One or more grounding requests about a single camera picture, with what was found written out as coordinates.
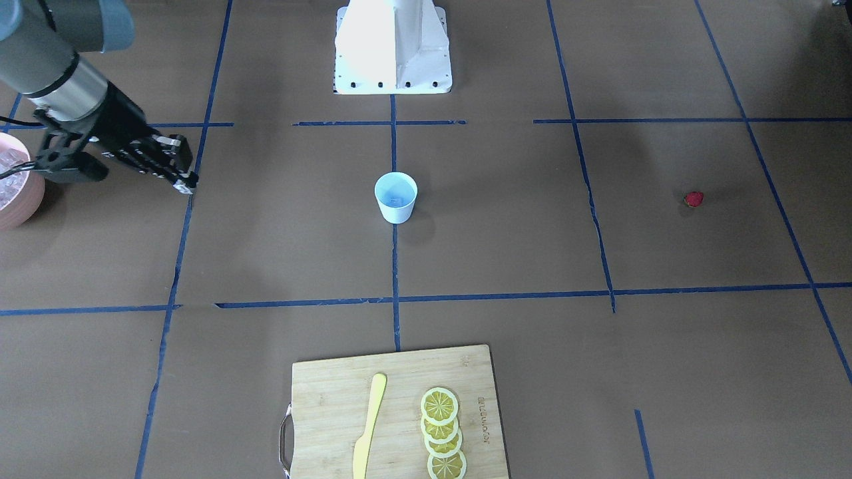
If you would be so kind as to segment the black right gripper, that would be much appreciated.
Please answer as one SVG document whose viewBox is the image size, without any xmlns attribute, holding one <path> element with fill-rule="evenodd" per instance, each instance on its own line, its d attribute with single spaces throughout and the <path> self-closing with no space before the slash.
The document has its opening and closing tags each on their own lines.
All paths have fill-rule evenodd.
<svg viewBox="0 0 852 479">
<path fill-rule="evenodd" d="M 100 106 L 85 118 L 87 130 L 79 151 L 95 152 L 128 168 L 142 168 L 170 182 L 180 194 L 194 195 L 198 176 L 192 172 L 192 149 L 182 134 L 161 136 L 130 97 L 107 83 Z"/>
</svg>

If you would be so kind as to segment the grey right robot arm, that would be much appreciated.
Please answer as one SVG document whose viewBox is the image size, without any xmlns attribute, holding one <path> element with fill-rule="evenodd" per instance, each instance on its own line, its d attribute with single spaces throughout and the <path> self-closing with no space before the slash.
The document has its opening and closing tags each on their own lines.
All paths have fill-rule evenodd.
<svg viewBox="0 0 852 479">
<path fill-rule="evenodd" d="M 1 19 L 2 80 L 33 103 L 46 130 L 24 170 L 56 183 L 101 181 L 108 168 L 87 151 L 92 143 L 104 157 L 191 193 L 198 177 L 186 137 L 153 128 L 85 58 L 132 45 L 136 27 L 124 1 L 3 1 Z"/>
</svg>

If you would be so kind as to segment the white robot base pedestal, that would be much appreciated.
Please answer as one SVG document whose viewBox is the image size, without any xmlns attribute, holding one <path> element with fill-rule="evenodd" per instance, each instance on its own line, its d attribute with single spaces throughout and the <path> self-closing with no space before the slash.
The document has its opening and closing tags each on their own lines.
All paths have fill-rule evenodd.
<svg viewBox="0 0 852 479">
<path fill-rule="evenodd" d="M 445 94 L 453 88 L 447 13 L 434 2 L 350 1 L 335 18 L 336 94 Z"/>
</svg>

